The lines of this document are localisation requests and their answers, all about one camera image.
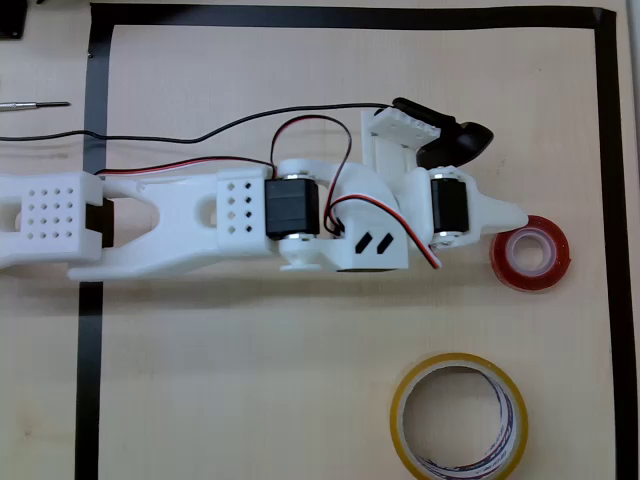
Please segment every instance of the wooden surface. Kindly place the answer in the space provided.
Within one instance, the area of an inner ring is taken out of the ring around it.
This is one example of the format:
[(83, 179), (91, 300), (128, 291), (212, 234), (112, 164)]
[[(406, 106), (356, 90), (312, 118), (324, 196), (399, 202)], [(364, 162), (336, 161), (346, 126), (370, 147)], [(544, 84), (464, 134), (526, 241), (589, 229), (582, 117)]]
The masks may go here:
[[(88, 10), (54, 3), (32, 10), (23, 41), (0, 44), (0, 101), (69, 100), (73, 107), (3, 115), (3, 134), (82, 125)], [(597, 4), (623, 8), (623, 2)], [(464, 5), (469, 2), (454, 2)], [(640, 239), (638, 173), (620, 13), (633, 245)], [(512, 291), (495, 279), (489, 239), (442, 254), (445, 268), (437, 274), (422, 264), (410, 272), (306, 276), (280, 274), (277, 262), (225, 263), (180, 279), (106, 285), (101, 479), (409, 479), (389, 436), (391, 396), (407, 366), (444, 351), (484, 356), (520, 387), (531, 429), (511, 478), (613, 478), (591, 31), (119, 26), (109, 88), (109, 133), (192, 136), (282, 105), (388, 102), (400, 95), (477, 121), (496, 139), (465, 170), (484, 193), (558, 223), (573, 263), (567, 278), (542, 295)], [(358, 114), (336, 116), (356, 134), (356, 160)], [(232, 152), (264, 157), (280, 120), (256, 122), (190, 148), (112, 144), (107, 164), (141, 166)], [(337, 161), (343, 148), (338, 131), (311, 123), (286, 135), (277, 156)], [(0, 145), (3, 172), (81, 167), (80, 139)], [(153, 221), (153, 212), (135, 204), (118, 208), (118, 241)], [(631, 258), (635, 287), (640, 270), (633, 252)], [(2, 478), (73, 477), (77, 292), (60, 266), (0, 272)], [(460, 395), (476, 392), (473, 379), (465, 384), (456, 389)], [(427, 397), (436, 407), (441, 402), (447, 414), (444, 390)], [(481, 396), (479, 414), (465, 417), (472, 422), (468, 435), (452, 437), (461, 431), (446, 423), (435, 432), (425, 425), (425, 442), (433, 445), (435, 433), (444, 433), (446, 442), (457, 441), (465, 455), (477, 456), (478, 445), (495, 430), (490, 401)], [(422, 415), (416, 422), (431, 418)]]

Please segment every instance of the cable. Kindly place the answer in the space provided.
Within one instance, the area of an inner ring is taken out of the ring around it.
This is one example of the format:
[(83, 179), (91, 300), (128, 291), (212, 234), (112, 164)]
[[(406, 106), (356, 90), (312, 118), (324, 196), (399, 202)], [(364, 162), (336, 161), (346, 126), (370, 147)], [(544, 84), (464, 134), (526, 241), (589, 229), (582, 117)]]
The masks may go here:
[(180, 160), (179, 162), (165, 163), (162, 165), (154, 165), (152, 167), (144, 167), (144, 168), (103, 168), (102, 170), (98, 170), (95, 173), (95, 175), (146, 175), (149, 173), (178, 170), (181, 168), (191, 167), (193, 165), (197, 165), (200, 163), (215, 162), (218, 160), (238, 160), (241, 162), (251, 162), (251, 163), (257, 163), (260, 165), (266, 165), (267, 167), (271, 167), (272, 169), (274, 169), (274, 174), (275, 174), (275, 166), (273, 166), (269, 162), (263, 162), (262, 160), (255, 160), (253, 158), (247, 158), (247, 157), (219, 155), (219, 156), (189, 158), (187, 160)]
[(282, 125), (280, 125), (278, 130), (276, 130), (276, 133), (273, 134), (273, 138), (271, 139), (271, 152), (269, 154), (269, 161), (274, 166), (274, 169), (275, 169), (275, 163), (274, 163), (274, 160), (273, 160), (273, 152), (275, 150), (276, 142), (278, 141), (278, 138), (280, 137), (282, 132), (284, 132), (291, 125), (293, 125), (294, 123), (301, 122), (303, 120), (327, 120), (329, 122), (335, 123), (336, 125), (339, 125), (340, 127), (342, 127), (344, 132), (347, 134), (347, 138), (348, 138), (348, 141), (349, 141), (349, 143), (347, 145), (347, 152), (346, 152), (346, 154), (345, 154), (345, 156), (344, 156), (344, 158), (342, 160), (342, 163), (347, 161), (347, 158), (349, 158), (349, 154), (351, 153), (351, 146), (353, 144), (353, 137), (351, 136), (351, 132), (349, 131), (349, 129), (347, 128), (347, 126), (344, 123), (342, 123), (340, 120), (338, 120), (336, 118), (328, 117), (326, 115), (315, 115), (315, 114), (300, 115), (299, 117), (294, 117), (294, 118), (284, 122)]
[[(275, 164), (274, 164), (274, 160), (273, 160), (273, 152), (274, 152), (274, 149), (275, 149), (275, 146), (276, 146), (276, 142), (278, 141), (278, 138), (280, 137), (282, 132), (284, 132), (287, 128), (289, 128), (294, 123), (298, 123), (298, 122), (301, 122), (303, 120), (315, 120), (315, 119), (327, 120), (329, 122), (333, 122), (336, 125), (339, 125), (340, 127), (342, 127), (344, 132), (347, 134), (347, 139), (348, 139), (347, 151), (345, 152), (345, 155), (344, 155), (342, 161), (340, 162), (340, 165), (338, 165), (338, 170), (336, 171), (336, 174), (334, 175), (333, 180), (331, 180), (331, 185), (329, 186), (329, 194), (327, 196), (327, 203), (325, 204), (324, 214), (323, 214), (325, 230), (327, 232), (333, 234), (333, 235), (339, 235), (340, 231), (337, 228), (329, 228), (329, 226), (327, 225), (327, 218), (331, 217), (329, 204), (331, 203), (331, 198), (333, 197), (333, 191), (336, 188), (336, 183), (338, 182), (338, 177), (340, 176), (340, 172), (342, 172), (342, 168), (344, 167), (344, 164), (349, 159), (349, 155), (351, 154), (351, 148), (352, 148), (352, 145), (353, 145), (353, 136), (351, 135), (351, 131), (347, 128), (347, 126), (344, 123), (342, 123), (340, 120), (338, 120), (336, 118), (333, 118), (333, 117), (328, 117), (326, 115), (314, 115), (314, 114), (311, 114), (311, 115), (300, 115), (299, 117), (294, 117), (294, 118), (292, 118), (290, 120), (287, 120), (282, 125), (280, 125), (278, 130), (276, 130), (276, 133), (273, 135), (273, 139), (271, 140), (271, 152), (270, 152), (270, 155), (269, 155), (269, 161), (273, 165), (273, 168), (274, 168), (274, 170), (273, 170), (273, 178), (275, 178), (276, 170), (275, 170)], [(337, 227), (337, 223), (335, 222), (335, 220), (333, 218), (330, 218), (330, 220), (332, 221), (334, 227)]]
[(407, 232), (407, 235), (409, 235), (409, 238), (413, 240), (413, 243), (416, 244), (416, 247), (418, 247), (418, 250), (420, 250), (420, 253), (424, 255), (424, 257), (427, 259), (429, 264), (436, 270), (442, 267), (442, 262), (440, 262), (438, 257), (435, 256), (435, 254), (431, 251), (428, 245), (425, 245), (422, 243), (422, 241), (418, 238), (418, 235), (416, 235), (416, 233), (413, 231), (411, 226), (402, 217), (402, 215), (400, 215), (398, 212), (393, 210), (391, 207), (376, 200), (375, 198), (367, 197), (366, 195), (360, 195), (360, 194), (345, 195), (343, 197), (338, 198), (335, 202), (333, 202), (329, 207), (329, 209), (333, 210), (333, 207), (335, 207), (339, 203), (346, 202), (347, 200), (361, 200), (363, 202), (370, 203), (371, 205), (374, 205), (380, 208), (381, 210), (384, 210), (385, 212), (387, 212), (389, 215), (391, 215), (393, 218), (395, 218), (398, 221), (398, 223), (402, 226), (402, 228), (404, 228), (404, 231)]
[(246, 117), (234, 120), (227, 123), (222, 127), (196, 138), (172, 138), (172, 137), (147, 137), (138, 135), (102, 135), (100, 133), (93, 132), (91, 130), (71, 130), (68, 132), (54, 133), (51, 135), (40, 135), (35, 137), (0, 137), (0, 142), (37, 142), (41, 140), (54, 140), (57, 138), (72, 137), (75, 135), (86, 135), (88, 137), (95, 138), (96, 140), (127, 140), (136, 142), (161, 142), (161, 143), (179, 143), (184, 145), (190, 145), (194, 143), (204, 142), (209, 138), (218, 135), (225, 130), (229, 130), (237, 125), (256, 120), (258, 118), (269, 117), (272, 115), (279, 115), (281, 113), (301, 112), (301, 111), (318, 111), (318, 110), (343, 110), (346, 108), (387, 108), (388, 105), (381, 103), (337, 103), (333, 105), (301, 105), (297, 107), (284, 107), (275, 110), (267, 110), (264, 112), (254, 113)]

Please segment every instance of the red wire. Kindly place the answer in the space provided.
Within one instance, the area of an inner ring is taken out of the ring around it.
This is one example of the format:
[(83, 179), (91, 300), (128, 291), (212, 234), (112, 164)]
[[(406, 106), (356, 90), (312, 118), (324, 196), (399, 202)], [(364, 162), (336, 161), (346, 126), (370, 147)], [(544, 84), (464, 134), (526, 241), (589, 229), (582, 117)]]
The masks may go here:
[(347, 138), (348, 138), (348, 144), (347, 144), (347, 151), (344, 155), (344, 158), (342, 159), (342, 161), (340, 162), (340, 165), (338, 166), (338, 170), (336, 171), (336, 174), (333, 177), (333, 180), (331, 181), (331, 184), (329, 186), (329, 194), (327, 196), (327, 203), (324, 206), (324, 214), (323, 214), (323, 223), (324, 223), (324, 228), (327, 232), (333, 234), (333, 235), (339, 235), (340, 231), (338, 228), (329, 228), (329, 226), (327, 225), (327, 219), (330, 219), (331, 222), (334, 224), (334, 226), (337, 227), (337, 223), (336, 221), (333, 219), (333, 217), (331, 216), (330, 213), (330, 208), (329, 205), (331, 203), (331, 198), (333, 197), (333, 192), (336, 188), (336, 183), (338, 182), (338, 177), (340, 176), (340, 173), (342, 172), (342, 169), (344, 167), (344, 164), (347, 162), (347, 159), (349, 158), (349, 154), (351, 154), (351, 147), (353, 144), (353, 138), (351, 136), (351, 132), (349, 131), (349, 129), (347, 128), (347, 126), (342, 123), (340, 120), (337, 120), (333, 117), (329, 117), (327, 115), (315, 115), (315, 114), (311, 114), (311, 115), (300, 115), (298, 117), (294, 117), (290, 120), (287, 120), (285, 123), (283, 123), (280, 128), (278, 128), (278, 130), (276, 130), (276, 133), (273, 135), (273, 139), (271, 140), (271, 153), (269, 155), (269, 160), (271, 162), (271, 164), (274, 167), (274, 172), (273, 172), (273, 178), (276, 178), (276, 172), (275, 172), (275, 164), (274, 164), (274, 160), (273, 160), (273, 152), (275, 149), (275, 145), (276, 145), (276, 141), (278, 140), (278, 138), (280, 137), (280, 135), (282, 134), (282, 132), (284, 132), (287, 128), (289, 128), (291, 125), (293, 125), (294, 123), (298, 123), (302, 120), (327, 120), (329, 122), (333, 122), (336, 125), (339, 125), (340, 127), (342, 127), (342, 129), (345, 131), (345, 133), (347, 134)]
[(207, 163), (214, 162), (218, 160), (237, 160), (241, 162), (250, 162), (257, 163), (260, 165), (266, 165), (268, 167), (273, 168), (275, 174), (275, 165), (270, 164), (269, 162), (264, 162), (262, 160), (255, 160), (253, 158), (247, 157), (236, 157), (236, 156), (208, 156), (208, 157), (197, 157), (190, 158), (188, 160), (180, 160), (179, 162), (166, 163), (163, 165), (154, 165), (152, 167), (144, 167), (144, 168), (103, 168), (102, 170), (98, 170), (95, 175), (130, 175), (135, 173), (154, 173), (154, 172), (163, 172), (165, 170), (171, 170), (176, 167), (185, 167), (188, 165), (197, 165), (199, 163)]
[(393, 218), (395, 218), (398, 221), (398, 223), (402, 226), (402, 228), (404, 228), (404, 231), (407, 232), (407, 235), (409, 235), (409, 238), (413, 240), (413, 243), (416, 244), (416, 246), (418, 247), (418, 250), (420, 250), (420, 253), (424, 255), (424, 257), (427, 259), (429, 264), (436, 270), (441, 267), (441, 263), (440, 263), (440, 260), (438, 260), (438, 257), (436, 257), (433, 254), (433, 252), (428, 246), (422, 243), (422, 241), (418, 238), (418, 235), (416, 235), (416, 233), (413, 231), (411, 226), (402, 217), (402, 215), (400, 215), (398, 212), (396, 212), (389, 206), (385, 205), (384, 203), (376, 200), (375, 198), (367, 197), (366, 195), (360, 195), (360, 194), (345, 195), (343, 197), (338, 198), (335, 202), (333, 202), (329, 207), (329, 210), (333, 210), (333, 207), (335, 207), (337, 204), (345, 202), (347, 200), (362, 200), (364, 202), (375, 205), (376, 207), (387, 212), (389, 215), (391, 215)]

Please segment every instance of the robotic arm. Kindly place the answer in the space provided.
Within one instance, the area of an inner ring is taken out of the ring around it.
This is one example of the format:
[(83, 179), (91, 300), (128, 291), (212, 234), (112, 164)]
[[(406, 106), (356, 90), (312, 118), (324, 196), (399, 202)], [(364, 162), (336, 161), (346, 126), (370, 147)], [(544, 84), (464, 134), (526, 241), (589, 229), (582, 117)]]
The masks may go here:
[[(422, 253), (475, 243), (527, 224), (516, 205), (489, 198), (457, 167), (492, 139), (477, 124), (404, 99), (362, 112), (362, 164), (289, 159), (207, 175), (137, 178), (85, 172), (0, 176), (0, 268), (68, 262), (79, 281), (177, 275), (225, 259), (280, 256), (281, 270), (408, 268)], [(318, 186), (335, 183), (321, 237)], [(113, 247), (114, 198), (153, 205), (159, 223)], [(211, 212), (217, 224), (210, 224)], [(16, 216), (21, 213), (19, 231)]]

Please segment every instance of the white 3d-printed robot arm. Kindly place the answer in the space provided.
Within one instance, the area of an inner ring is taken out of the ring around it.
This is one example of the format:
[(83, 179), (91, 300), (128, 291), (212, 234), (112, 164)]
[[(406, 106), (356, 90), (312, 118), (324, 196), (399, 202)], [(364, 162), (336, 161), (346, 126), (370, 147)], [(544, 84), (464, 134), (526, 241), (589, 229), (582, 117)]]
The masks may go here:
[[(393, 108), (376, 116), (364, 112), (362, 127), (364, 164), (344, 166), (332, 201), (354, 194), (373, 198), (400, 214), (420, 242), (436, 249), (469, 245), (482, 233), (527, 223), (519, 207), (481, 194), (475, 180), (458, 168), (416, 166), (416, 149), (438, 139), (439, 129)], [(224, 259), (270, 256), (285, 260), (283, 270), (408, 268), (415, 243), (397, 218), (366, 202), (344, 201), (334, 207), (342, 224), (339, 237), (318, 236), (319, 227), (274, 232), (273, 224), (268, 226), (267, 215), (275, 205), (269, 192), (293, 185), (287, 182), (315, 189), (315, 195), (285, 204), (296, 210), (304, 203), (316, 217), (305, 220), (317, 222), (317, 185), (329, 186), (337, 168), (290, 159), (280, 163), (274, 180), (264, 166), (142, 179), (102, 180), (82, 172), (2, 176), (0, 267), (64, 261), (70, 278), (80, 281), (176, 275)], [(92, 208), (101, 208), (103, 198), (124, 197), (154, 206), (159, 222), (123, 246), (103, 248), (101, 233), (94, 231), (100, 229), (90, 225)], [(288, 201), (286, 195), (278, 200)], [(280, 220), (289, 220), (278, 212)]]

